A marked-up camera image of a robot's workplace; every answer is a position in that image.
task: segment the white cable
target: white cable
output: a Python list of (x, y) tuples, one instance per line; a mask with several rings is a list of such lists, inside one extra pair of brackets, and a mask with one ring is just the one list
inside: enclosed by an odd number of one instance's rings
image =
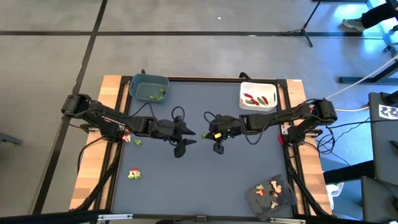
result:
[(393, 60), (395, 60), (395, 59), (397, 59), (397, 58), (398, 58), (398, 55), (396, 55), (395, 57), (393, 57), (390, 61), (386, 62), (384, 65), (382, 65), (380, 68), (376, 69), (375, 71), (373, 71), (373, 72), (370, 73), (369, 75), (366, 75), (365, 77), (363, 77), (360, 81), (358, 81), (358, 82), (356, 82), (356, 83), (354, 83), (354, 84), (352, 84), (352, 85), (350, 85), (350, 86), (347, 86), (346, 88), (344, 88), (344, 89), (338, 91), (337, 93), (334, 93), (334, 94), (332, 94), (332, 95), (326, 97), (325, 99), (329, 99), (329, 98), (331, 98), (332, 96), (335, 96), (335, 95), (337, 95), (337, 94), (339, 94), (339, 93), (341, 93), (341, 92), (343, 92), (343, 91), (346, 91), (347, 89), (349, 89), (349, 88), (351, 88), (351, 87), (357, 85), (358, 83), (362, 82), (363, 80), (365, 80), (365, 79), (371, 77), (372, 75), (376, 74), (377, 72), (379, 72), (381, 69), (383, 69), (385, 66), (387, 66), (388, 64), (390, 64)]

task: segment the blue bowl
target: blue bowl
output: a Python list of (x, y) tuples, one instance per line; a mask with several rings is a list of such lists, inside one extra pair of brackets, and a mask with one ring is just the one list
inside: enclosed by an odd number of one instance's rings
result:
[[(161, 103), (166, 99), (169, 79), (160, 75), (137, 74), (134, 75), (130, 84), (130, 95), (138, 100)], [(161, 96), (160, 90), (166, 90), (161, 100), (152, 100), (151, 96)]]

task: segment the black pants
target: black pants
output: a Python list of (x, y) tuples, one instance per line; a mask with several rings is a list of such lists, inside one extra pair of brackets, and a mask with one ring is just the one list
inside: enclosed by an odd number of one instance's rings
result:
[(395, 16), (398, 16), (398, 12), (390, 4), (384, 3), (362, 14), (361, 22), (363, 27), (367, 29)]

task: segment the white sneaker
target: white sneaker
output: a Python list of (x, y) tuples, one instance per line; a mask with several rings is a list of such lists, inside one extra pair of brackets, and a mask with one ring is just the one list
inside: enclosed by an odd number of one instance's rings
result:
[(365, 27), (363, 27), (361, 19), (343, 19), (343, 25), (348, 27), (348, 28), (355, 28), (356, 30), (362, 32), (365, 29)]

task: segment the tripod stand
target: tripod stand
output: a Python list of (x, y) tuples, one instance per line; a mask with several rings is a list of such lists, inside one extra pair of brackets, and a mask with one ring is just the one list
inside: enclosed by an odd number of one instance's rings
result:
[(308, 36), (307, 32), (305, 31), (305, 28), (307, 28), (308, 23), (310, 22), (312, 16), (314, 15), (315, 11), (318, 9), (318, 6), (320, 4), (321, 4), (321, 2), (318, 1), (317, 6), (315, 6), (315, 9), (313, 9), (313, 11), (311, 13), (311, 16), (308, 18), (308, 20), (306, 21), (306, 23), (304, 24), (304, 26), (302, 28), (291, 30), (291, 31), (287, 31), (287, 32), (283, 32), (282, 35), (290, 36), (292, 34), (299, 33), (299, 34), (303, 35), (307, 39), (308, 43), (310, 44), (310, 47), (313, 47), (312, 42), (310, 40), (310, 37)]

